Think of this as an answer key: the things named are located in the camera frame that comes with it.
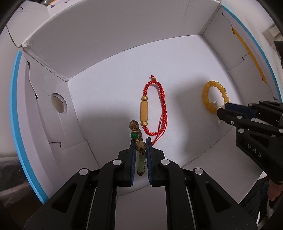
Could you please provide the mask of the right hand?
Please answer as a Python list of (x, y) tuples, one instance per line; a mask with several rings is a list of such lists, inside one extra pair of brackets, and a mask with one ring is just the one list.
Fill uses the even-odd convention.
[(278, 185), (271, 179), (269, 180), (268, 197), (271, 201), (274, 201), (277, 197), (279, 197), (282, 191), (283, 185)]

